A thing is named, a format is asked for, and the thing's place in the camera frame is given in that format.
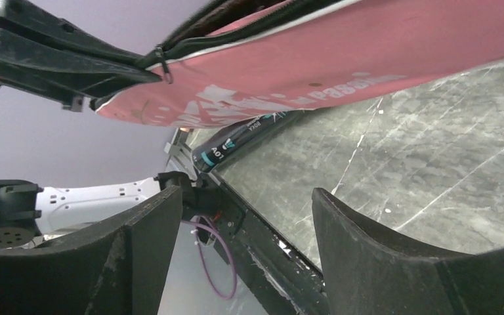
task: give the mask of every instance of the grey wall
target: grey wall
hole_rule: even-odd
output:
[[[108,43],[145,54],[208,0],[33,0]],[[0,90],[0,179],[43,186],[132,181],[163,171],[172,128],[113,121]]]

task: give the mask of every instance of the dark bottle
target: dark bottle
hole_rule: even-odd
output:
[[[262,139],[270,131],[295,121],[302,114],[303,111],[280,112],[227,126],[192,150],[192,163],[198,171],[208,173],[246,144]]]

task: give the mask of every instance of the pink bag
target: pink bag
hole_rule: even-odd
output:
[[[298,1],[250,14],[203,40],[264,22]],[[357,102],[502,58],[504,1],[333,1],[257,35],[167,60],[173,84],[132,87],[97,112],[144,125],[223,127]],[[163,75],[163,66],[151,71]]]

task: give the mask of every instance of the grey scratched floor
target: grey scratched floor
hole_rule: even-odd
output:
[[[433,245],[502,247],[504,63],[309,113],[219,173],[318,266],[314,187]]]

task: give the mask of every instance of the black plastic frame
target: black plastic frame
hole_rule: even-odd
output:
[[[217,228],[228,240],[239,277],[268,314],[328,315],[324,278],[318,267],[215,172],[200,177],[220,190],[223,216]],[[219,243],[214,247],[228,262]]]

